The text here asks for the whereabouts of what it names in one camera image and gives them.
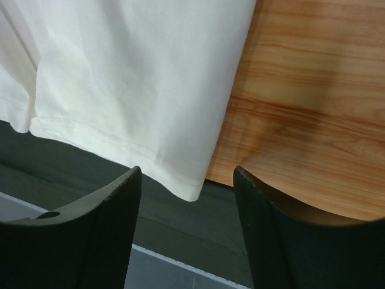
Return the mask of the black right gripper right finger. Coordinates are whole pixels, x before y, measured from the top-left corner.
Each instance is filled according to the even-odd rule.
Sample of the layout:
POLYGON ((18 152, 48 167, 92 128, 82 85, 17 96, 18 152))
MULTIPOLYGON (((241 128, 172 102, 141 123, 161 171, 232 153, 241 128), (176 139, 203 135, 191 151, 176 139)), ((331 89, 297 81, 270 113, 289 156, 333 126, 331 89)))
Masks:
POLYGON ((233 186, 255 288, 383 288, 384 220, 317 209, 237 167, 233 186))

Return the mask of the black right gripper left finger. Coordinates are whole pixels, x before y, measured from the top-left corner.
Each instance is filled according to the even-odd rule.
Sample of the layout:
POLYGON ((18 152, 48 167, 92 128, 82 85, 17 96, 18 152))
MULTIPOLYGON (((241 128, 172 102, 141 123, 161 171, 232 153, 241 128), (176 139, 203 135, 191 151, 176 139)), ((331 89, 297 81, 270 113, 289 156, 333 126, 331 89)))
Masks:
POLYGON ((123 288, 141 200, 133 167, 34 219, 1 223, 2 288, 123 288))

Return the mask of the white t-shirt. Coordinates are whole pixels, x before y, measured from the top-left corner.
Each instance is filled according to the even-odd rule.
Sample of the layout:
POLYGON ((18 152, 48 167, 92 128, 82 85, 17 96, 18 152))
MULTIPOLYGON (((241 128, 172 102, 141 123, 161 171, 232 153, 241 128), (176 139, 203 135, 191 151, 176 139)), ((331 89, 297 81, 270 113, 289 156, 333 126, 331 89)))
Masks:
POLYGON ((2 1, 1 120, 200 196, 254 1, 2 1))

